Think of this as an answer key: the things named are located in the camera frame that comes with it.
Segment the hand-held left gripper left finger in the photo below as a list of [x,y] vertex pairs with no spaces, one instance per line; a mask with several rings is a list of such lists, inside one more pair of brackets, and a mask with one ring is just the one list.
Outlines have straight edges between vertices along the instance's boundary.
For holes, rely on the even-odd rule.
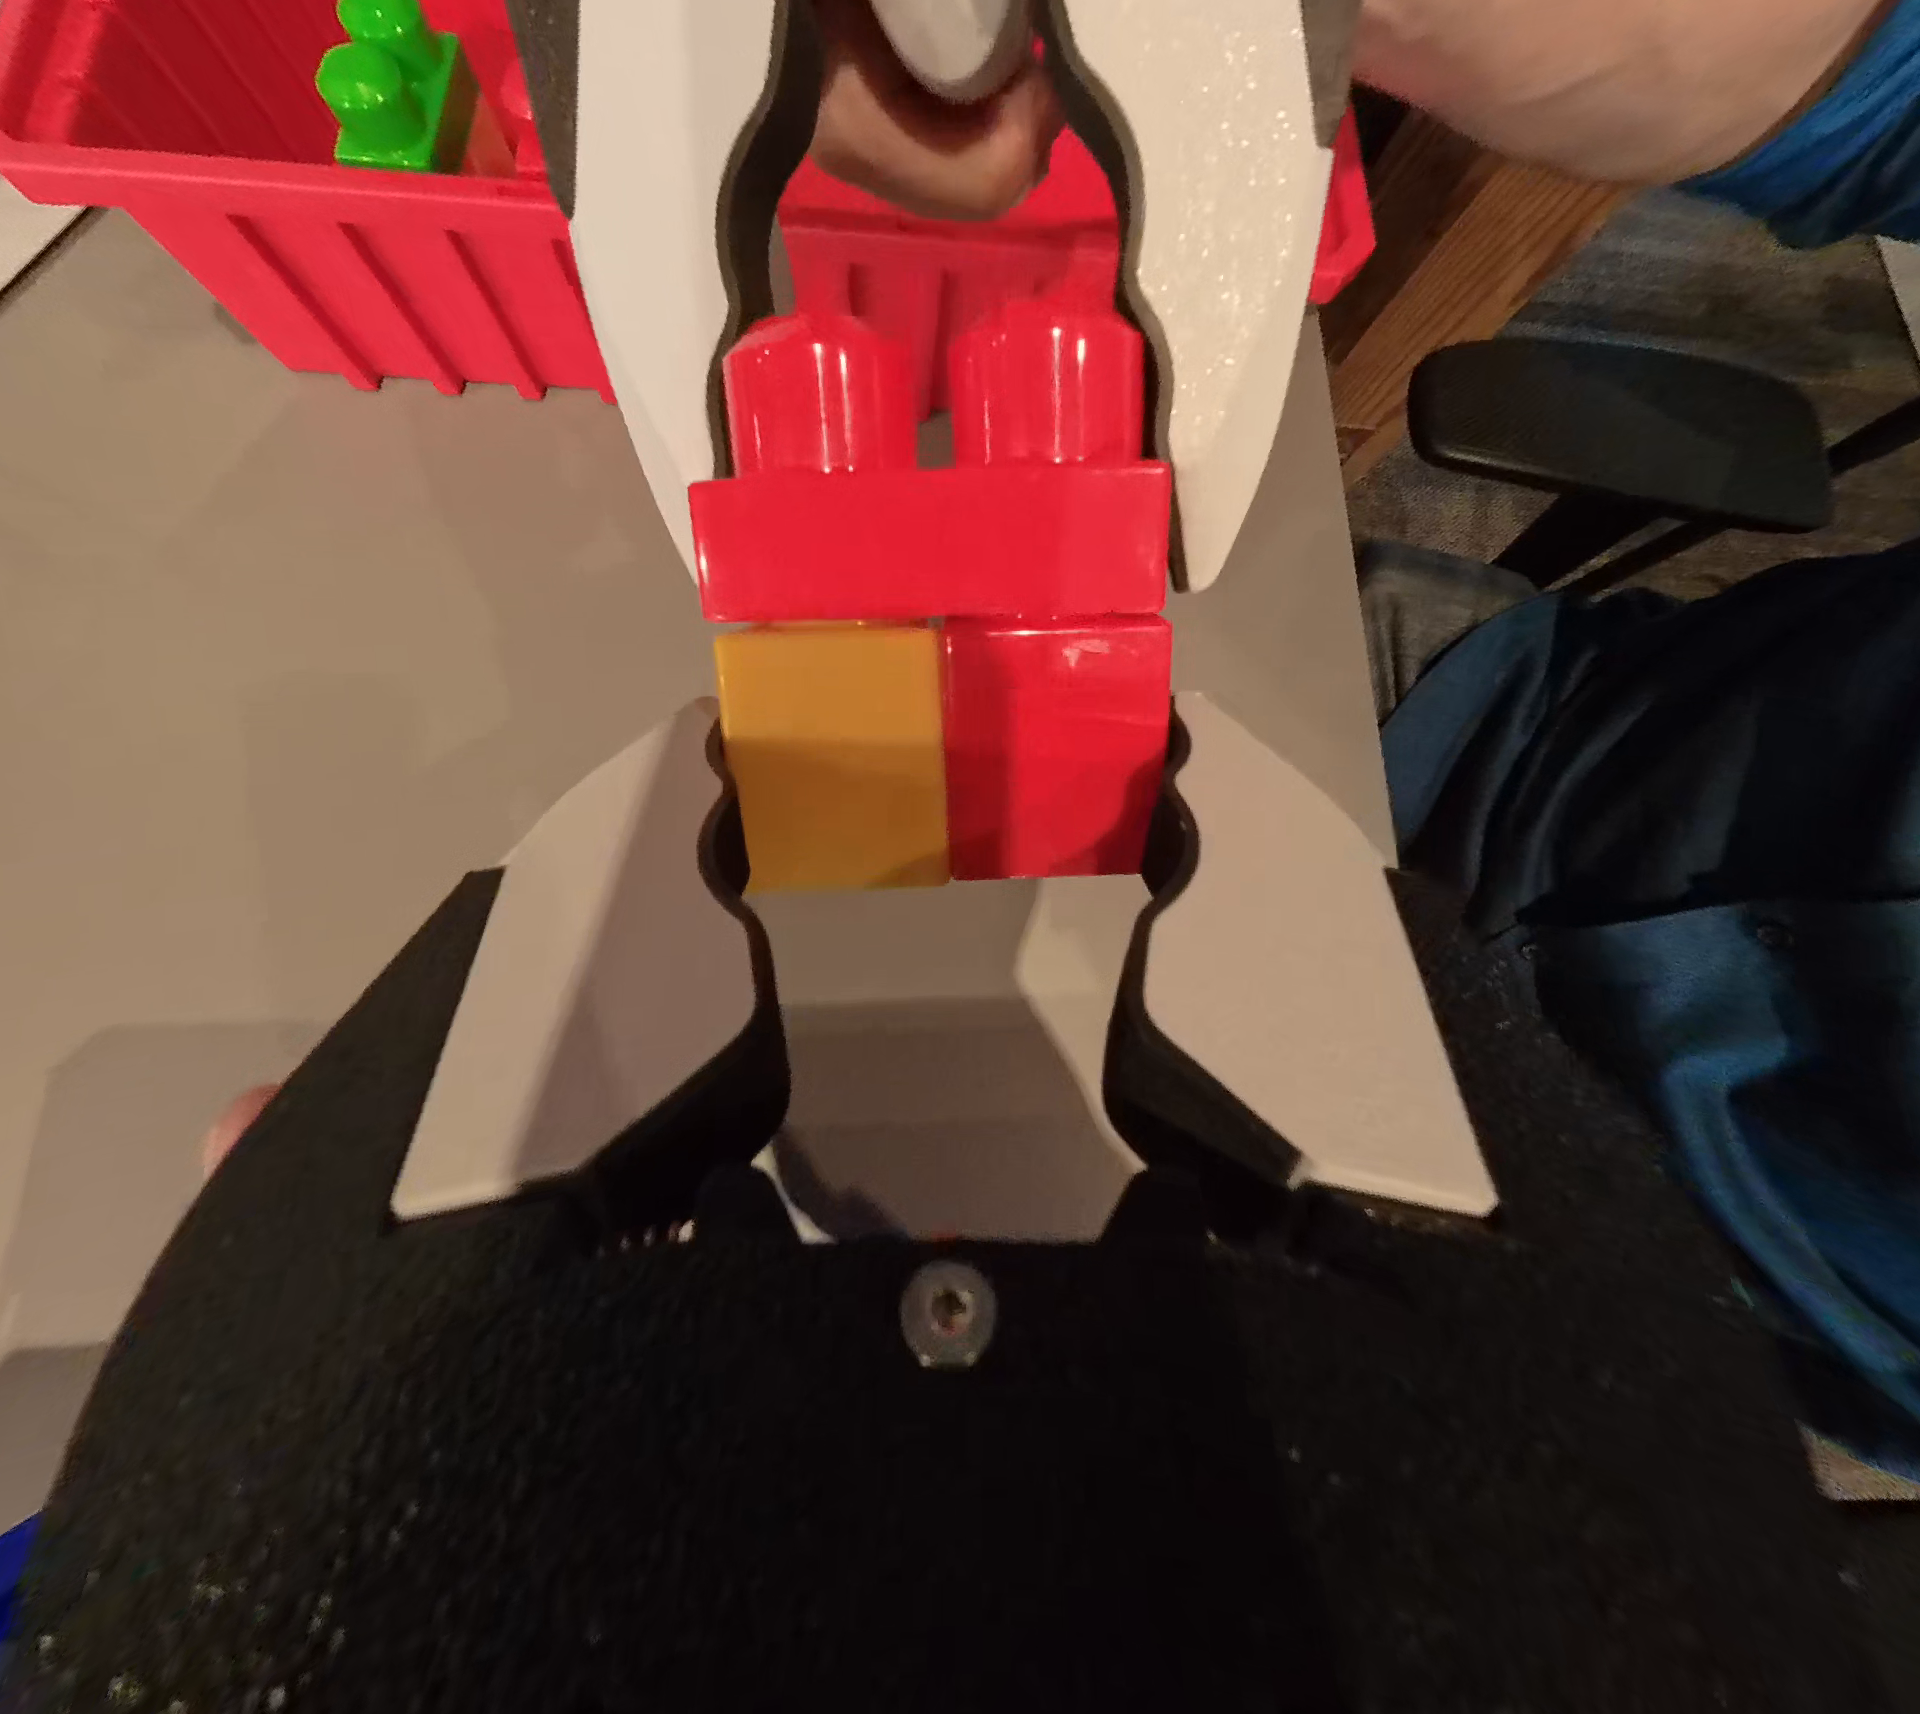
[[791,1079],[773,951],[739,899],[735,801],[698,699],[513,847],[394,1185],[401,1222],[547,1183],[685,1219],[753,1162]]

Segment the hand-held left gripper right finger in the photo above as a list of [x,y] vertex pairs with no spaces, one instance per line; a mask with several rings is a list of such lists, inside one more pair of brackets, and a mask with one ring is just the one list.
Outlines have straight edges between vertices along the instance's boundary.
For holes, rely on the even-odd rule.
[[1205,693],[1173,701],[1102,1106],[1227,1221],[1323,1188],[1482,1221],[1499,1192],[1389,865]]

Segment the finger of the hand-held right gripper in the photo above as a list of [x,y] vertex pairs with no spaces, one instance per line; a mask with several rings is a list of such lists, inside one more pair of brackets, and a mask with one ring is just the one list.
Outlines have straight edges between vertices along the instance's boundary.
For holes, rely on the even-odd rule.
[[728,468],[717,361],[773,309],[753,145],[783,0],[578,0],[578,270],[664,518]]
[[1037,0],[1050,77],[1114,182],[1120,297],[1153,356],[1175,583],[1234,556],[1286,418],[1325,211],[1302,0]]

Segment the yellow single mega block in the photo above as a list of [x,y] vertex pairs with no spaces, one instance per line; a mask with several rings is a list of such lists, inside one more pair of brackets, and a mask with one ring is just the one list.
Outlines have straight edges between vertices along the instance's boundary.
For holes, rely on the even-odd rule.
[[749,892],[944,885],[941,633],[755,625],[712,645]]

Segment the red single mega block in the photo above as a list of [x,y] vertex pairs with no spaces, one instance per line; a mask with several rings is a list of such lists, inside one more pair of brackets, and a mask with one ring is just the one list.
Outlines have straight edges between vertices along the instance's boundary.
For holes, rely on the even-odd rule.
[[953,879],[1137,872],[1170,738],[1170,622],[951,618],[941,634]]

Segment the red plastic bin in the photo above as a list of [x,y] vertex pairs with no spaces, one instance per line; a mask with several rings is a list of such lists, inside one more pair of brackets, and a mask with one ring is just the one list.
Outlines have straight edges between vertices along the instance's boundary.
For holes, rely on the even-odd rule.
[[[505,180],[335,163],[315,70],[340,37],[336,0],[8,0],[4,180],[124,211],[290,370],[612,404],[508,0],[421,2],[505,129]],[[873,197],[800,170],[780,211],[800,306],[859,309],[909,348],[925,418],[946,407],[946,341],[985,309],[1100,277],[1112,291],[1114,204],[1096,186],[1071,136],[1009,220],[882,218]]]

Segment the red two-stud mega block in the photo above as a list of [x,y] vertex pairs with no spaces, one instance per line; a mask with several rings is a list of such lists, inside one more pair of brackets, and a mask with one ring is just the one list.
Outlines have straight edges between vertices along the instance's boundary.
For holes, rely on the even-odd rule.
[[715,624],[1161,611],[1171,470],[1145,450],[1145,340],[1019,300],[950,352],[946,465],[907,357],[853,316],[757,323],[724,359],[732,474],[687,490]]

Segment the green two-stud mega block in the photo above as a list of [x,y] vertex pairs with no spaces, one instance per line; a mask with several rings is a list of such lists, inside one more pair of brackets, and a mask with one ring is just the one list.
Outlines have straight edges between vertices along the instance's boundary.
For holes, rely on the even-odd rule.
[[315,88],[335,120],[340,166],[444,172],[458,41],[421,0],[338,0],[342,37]]

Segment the person's right hand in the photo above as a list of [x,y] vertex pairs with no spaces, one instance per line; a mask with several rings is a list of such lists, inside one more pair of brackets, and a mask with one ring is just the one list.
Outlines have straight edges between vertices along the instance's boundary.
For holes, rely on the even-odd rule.
[[1037,55],[993,95],[950,102],[900,61],[871,0],[807,2],[823,45],[821,170],[935,220],[991,220],[1034,193],[1064,127]]

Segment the person's left hand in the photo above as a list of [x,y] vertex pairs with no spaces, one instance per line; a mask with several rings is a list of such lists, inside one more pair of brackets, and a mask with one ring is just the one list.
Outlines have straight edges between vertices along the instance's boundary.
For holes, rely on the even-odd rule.
[[211,1178],[222,1169],[227,1155],[254,1126],[260,1115],[274,1103],[283,1088],[281,1081],[263,1081],[233,1097],[208,1126],[202,1138],[201,1167],[202,1178]]

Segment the person's blue shirt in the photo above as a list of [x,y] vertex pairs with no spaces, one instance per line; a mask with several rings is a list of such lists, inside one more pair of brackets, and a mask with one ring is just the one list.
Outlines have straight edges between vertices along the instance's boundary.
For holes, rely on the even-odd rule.
[[1831,89],[1742,159],[1679,186],[1786,248],[1919,241],[1919,0],[1897,0]]

